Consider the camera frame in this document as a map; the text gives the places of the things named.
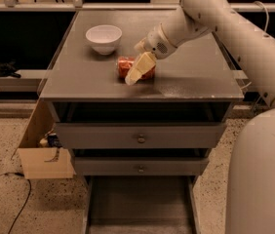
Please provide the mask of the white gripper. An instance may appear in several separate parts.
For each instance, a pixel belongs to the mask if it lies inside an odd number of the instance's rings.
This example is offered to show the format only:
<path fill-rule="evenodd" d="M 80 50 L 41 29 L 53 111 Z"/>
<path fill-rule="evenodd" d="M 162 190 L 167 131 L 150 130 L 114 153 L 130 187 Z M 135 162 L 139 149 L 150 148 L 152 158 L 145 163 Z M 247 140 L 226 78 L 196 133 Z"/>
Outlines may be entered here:
<path fill-rule="evenodd" d="M 145 38 L 135 44 L 134 49 L 140 55 L 135 59 L 125 77 L 125 82 L 129 86 L 135 84 L 150 71 L 156 65 L 157 59 L 167 58 L 177 50 L 177 47 L 170 43 L 162 25 L 158 24 L 148 32 Z"/>

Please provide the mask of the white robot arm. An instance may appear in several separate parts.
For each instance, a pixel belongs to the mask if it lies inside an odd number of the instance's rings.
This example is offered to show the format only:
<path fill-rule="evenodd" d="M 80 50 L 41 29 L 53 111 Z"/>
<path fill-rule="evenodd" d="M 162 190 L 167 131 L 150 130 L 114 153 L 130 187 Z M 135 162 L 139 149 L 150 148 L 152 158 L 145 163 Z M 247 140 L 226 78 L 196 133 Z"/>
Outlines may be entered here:
<path fill-rule="evenodd" d="M 177 48 L 213 32 L 268 105 L 250 120 L 231 153 L 225 234 L 275 234 L 275 38 L 236 13 L 227 0 L 181 0 L 137 43 L 125 81 L 133 85 Z"/>

